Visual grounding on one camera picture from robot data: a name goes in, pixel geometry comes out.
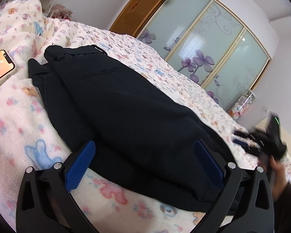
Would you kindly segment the right hand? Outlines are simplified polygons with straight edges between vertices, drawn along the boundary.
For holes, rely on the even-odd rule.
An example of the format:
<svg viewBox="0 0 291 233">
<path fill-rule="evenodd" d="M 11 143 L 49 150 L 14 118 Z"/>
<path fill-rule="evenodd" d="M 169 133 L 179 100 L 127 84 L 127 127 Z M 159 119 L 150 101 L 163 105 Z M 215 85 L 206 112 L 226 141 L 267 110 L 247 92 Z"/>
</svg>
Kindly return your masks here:
<svg viewBox="0 0 291 233">
<path fill-rule="evenodd" d="M 275 160 L 273 157 L 270 157 L 269 159 L 269 166 L 271 167 L 272 172 L 275 175 L 272 184 L 272 198 L 275 202 L 279 199 L 287 186 L 285 167 L 283 164 L 280 163 L 280 161 Z"/>
</svg>

